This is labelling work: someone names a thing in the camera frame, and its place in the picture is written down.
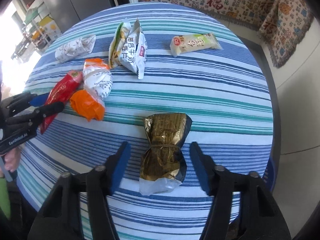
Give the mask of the person's left hand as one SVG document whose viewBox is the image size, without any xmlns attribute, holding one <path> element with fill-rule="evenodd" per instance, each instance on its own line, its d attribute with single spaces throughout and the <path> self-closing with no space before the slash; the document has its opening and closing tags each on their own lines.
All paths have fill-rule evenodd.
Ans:
<svg viewBox="0 0 320 240">
<path fill-rule="evenodd" d="M 15 172 L 20 164 L 21 149 L 19 147 L 10 150 L 4 156 L 4 169 L 6 171 Z"/>
</svg>

